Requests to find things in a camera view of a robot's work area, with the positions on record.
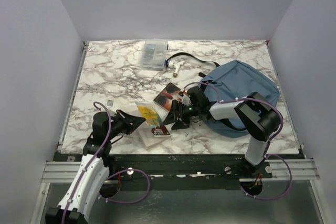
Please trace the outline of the blue student backpack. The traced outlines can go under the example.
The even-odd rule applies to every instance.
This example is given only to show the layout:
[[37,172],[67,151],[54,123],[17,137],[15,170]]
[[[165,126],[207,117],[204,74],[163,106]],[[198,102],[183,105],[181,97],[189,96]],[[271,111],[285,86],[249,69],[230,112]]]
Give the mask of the blue student backpack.
[[[195,86],[202,88],[211,102],[230,101],[257,92],[267,102],[276,107],[280,97],[280,92],[273,81],[254,67],[238,60],[230,61],[224,65],[217,65],[212,72],[202,75],[200,82],[186,85],[183,91],[187,91]],[[249,134],[246,130],[233,130],[221,122],[205,121],[204,124],[215,133],[230,138],[238,138]]]

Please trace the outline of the yellow blue paperback book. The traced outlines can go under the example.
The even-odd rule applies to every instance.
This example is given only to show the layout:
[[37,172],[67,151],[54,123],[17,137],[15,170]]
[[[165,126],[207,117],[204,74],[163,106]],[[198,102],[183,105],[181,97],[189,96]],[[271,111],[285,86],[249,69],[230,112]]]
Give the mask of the yellow blue paperback book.
[[145,118],[137,131],[144,147],[148,150],[171,137],[166,126],[162,125],[162,119],[157,110],[150,103],[136,102],[137,114]]

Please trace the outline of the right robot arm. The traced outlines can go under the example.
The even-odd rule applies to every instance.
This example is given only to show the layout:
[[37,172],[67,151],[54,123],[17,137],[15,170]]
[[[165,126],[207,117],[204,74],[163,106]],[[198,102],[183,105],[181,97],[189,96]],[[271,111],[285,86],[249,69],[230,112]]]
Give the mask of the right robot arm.
[[211,102],[204,90],[195,86],[182,95],[180,102],[172,101],[162,125],[171,124],[172,130],[186,129],[194,117],[204,122],[221,122],[233,130],[249,133],[245,162],[241,165],[242,173],[249,178],[259,174],[270,142],[284,124],[282,114],[257,92],[230,101]]

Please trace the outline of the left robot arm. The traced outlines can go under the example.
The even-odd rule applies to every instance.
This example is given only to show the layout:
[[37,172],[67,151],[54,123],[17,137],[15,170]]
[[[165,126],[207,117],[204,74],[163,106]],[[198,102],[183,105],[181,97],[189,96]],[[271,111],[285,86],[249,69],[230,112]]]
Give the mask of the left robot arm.
[[103,183],[116,175],[115,164],[109,162],[111,140],[119,134],[130,135],[146,121],[117,110],[93,116],[92,132],[83,148],[78,171],[57,207],[49,208],[45,223],[88,223],[92,206]]

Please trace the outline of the dark Three Days book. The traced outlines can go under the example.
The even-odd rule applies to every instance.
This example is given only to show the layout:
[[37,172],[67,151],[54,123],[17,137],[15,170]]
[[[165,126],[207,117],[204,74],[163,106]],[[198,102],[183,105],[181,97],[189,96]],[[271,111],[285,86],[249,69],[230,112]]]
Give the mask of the dark Three Days book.
[[180,101],[180,92],[181,89],[174,85],[173,83],[169,83],[154,99],[154,103],[169,111],[172,106],[172,101]]

